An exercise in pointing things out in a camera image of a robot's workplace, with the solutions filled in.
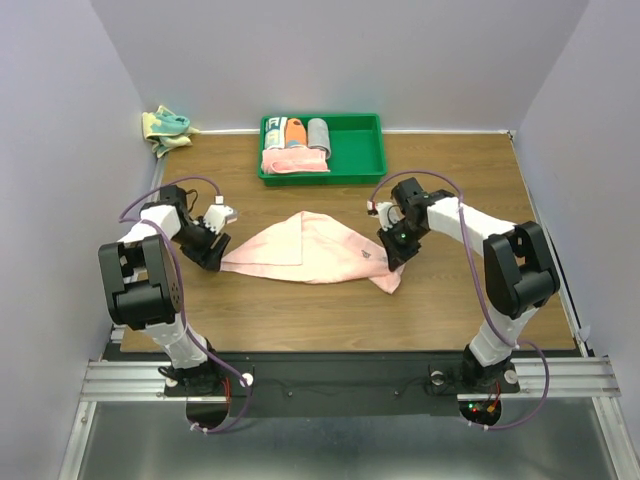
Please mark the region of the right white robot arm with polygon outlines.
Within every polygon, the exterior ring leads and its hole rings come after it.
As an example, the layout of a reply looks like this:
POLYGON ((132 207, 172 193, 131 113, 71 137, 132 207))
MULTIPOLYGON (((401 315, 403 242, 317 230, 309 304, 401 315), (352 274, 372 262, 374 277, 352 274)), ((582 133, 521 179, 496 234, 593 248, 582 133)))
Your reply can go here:
POLYGON ((559 276, 542 227, 515 224, 465 204, 458 187, 428 192, 415 177, 396 184, 388 202, 369 198, 378 219, 379 240, 395 271, 415 257, 431 232, 444 234, 464 249, 484 321, 462 353, 460 378, 472 390, 500 380, 527 323, 560 288, 559 276))

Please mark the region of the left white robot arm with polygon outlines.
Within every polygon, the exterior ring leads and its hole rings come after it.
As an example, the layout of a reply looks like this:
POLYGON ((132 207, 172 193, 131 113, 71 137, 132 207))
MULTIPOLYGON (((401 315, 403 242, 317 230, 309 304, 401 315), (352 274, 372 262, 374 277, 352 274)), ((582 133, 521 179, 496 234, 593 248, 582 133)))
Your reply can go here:
POLYGON ((225 227, 237 212, 223 196, 200 216, 193 216, 196 190, 176 184, 153 191, 136 204, 139 216, 119 240, 104 244, 98 260, 106 305, 112 322, 148 336, 168 356, 159 372, 175 396, 227 394, 230 381, 209 340, 196 333, 186 318, 184 286, 177 246, 201 269, 217 272, 231 238, 225 227))

